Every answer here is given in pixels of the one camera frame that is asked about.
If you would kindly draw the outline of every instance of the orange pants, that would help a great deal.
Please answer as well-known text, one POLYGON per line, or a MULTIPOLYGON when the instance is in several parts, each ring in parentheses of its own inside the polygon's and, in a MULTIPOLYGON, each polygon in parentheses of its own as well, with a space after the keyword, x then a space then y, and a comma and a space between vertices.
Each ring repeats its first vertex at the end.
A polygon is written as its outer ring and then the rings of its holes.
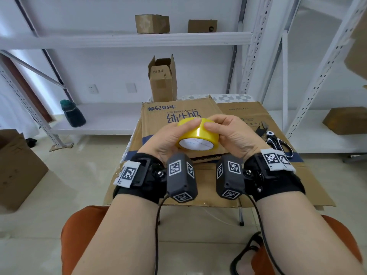
MULTIPOLYGON (((68 219, 61 232, 61 261, 63 275, 69 275, 73 272, 77 262, 97 231, 99 224, 102 222, 107 210, 107 206, 87 206, 74 213, 68 219)), ((358 249, 357 242, 346 226, 331 217, 323 215, 323 218, 352 254, 362 262, 362 256, 358 249)), ((251 265, 256 275, 275 274, 263 245, 254 255, 251 265)))

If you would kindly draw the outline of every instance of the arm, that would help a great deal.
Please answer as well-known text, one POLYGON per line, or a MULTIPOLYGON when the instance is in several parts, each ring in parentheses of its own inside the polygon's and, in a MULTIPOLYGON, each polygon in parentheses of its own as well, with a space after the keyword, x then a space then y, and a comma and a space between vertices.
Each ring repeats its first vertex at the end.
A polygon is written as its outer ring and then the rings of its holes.
MULTIPOLYGON (((138 153, 146 153, 166 162, 177 152, 175 144, 178 139, 200 123, 201 119, 198 118, 181 126, 169 124, 150 138, 138 153)), ((135 195, 118 194, 77 263, 73 275, 153 274, 157 203, 135 195)))
POLYGON ((268 196, 257 207, 271 253, 283 273, 365 274, 303 193, 268 196))
MULTIPOLYGON (((204 127, 220 134, 230 153, 246 161, 269 146, 240 118, 214 115, 204 127)), ((301 192, 282 192, 257 201, 265 236, 277 265, 286 275, 364 274, 326 221, 301 192)))

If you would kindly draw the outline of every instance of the person's right hand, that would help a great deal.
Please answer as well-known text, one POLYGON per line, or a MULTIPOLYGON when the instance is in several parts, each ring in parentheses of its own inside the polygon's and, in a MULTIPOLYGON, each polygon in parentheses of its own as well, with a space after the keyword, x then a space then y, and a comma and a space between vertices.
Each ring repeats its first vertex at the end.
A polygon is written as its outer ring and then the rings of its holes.
POLYGON ((204 128, 219 134, 219 143, 232 155, 245 161, 261 149, 270 148, 267 143, 237 116, 213 115, 204 128))

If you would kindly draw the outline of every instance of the cardboard piece under shelf leg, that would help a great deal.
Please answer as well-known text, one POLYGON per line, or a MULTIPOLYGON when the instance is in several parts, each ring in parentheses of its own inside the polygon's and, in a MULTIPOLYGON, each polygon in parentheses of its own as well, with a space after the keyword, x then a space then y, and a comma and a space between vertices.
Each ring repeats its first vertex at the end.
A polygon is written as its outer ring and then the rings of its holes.
POLYGON ((51 148, 50 148, 50 151, 55 151, 55 150, 60 150, 62 148, 72 148, 74 146, 74 143, 68 143, 66 144, 65 147, 57 147, 55 145, 53 145, 51 148))

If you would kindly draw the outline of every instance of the qr code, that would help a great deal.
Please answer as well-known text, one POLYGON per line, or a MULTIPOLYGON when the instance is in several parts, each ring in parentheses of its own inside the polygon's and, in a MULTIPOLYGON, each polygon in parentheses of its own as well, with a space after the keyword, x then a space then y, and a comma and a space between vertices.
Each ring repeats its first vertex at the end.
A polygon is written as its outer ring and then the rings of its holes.
POLYGON ((181 172, 181 160, 177 160, 168 165, 168 175, 172 176, 181 172))
POLYGON ((238 193, 236 191, 233 191, 233 190, 226 190, 222 196, 223 197, 226 197, 226 198, 229 198, 229 199, 236 199, 241 193, 238 193))
POLYGON ((232 173, 241 174, 241 166, 238 163, 228 161, 228 170, 232 173))
POLYGON ((126 180, 132 180, 134 178, 134 174, 136 172, 136 168, 126 167, 124 173, 121 178, 126 180))
POLYGON ((280 159, 280 161, 283 163, 283 164, 288 164, 288 165, 291 165, 291 163, 289 163, 287 157, 285 157, 284 155, 280 155, 278 154, 278 157, 280 159))
POLYGON ((221 163, 217 168, 217 179, 220 178, 222 174, 223 174, 223 163, 221 163))
POLYGON ((193 178, 195 179, 195 173, 194 173, 194 168, 190 165, 189 162, 186 162, 186 166, 187 166, 187 173, 193 178))
POLYGON ((178 194, 176 196, 173 196, 172 198, 174 198, 179 203, 192 200, 192 197, 188 193, 186 193, 186 192, 184 192, 182 194, 178 194))
POLYGON ((276 156, 275 153, 264 154, 264 156, 265 156, 265 160, 269 164, 279 163, 279 159, 278 159, 278 157, 276 156))

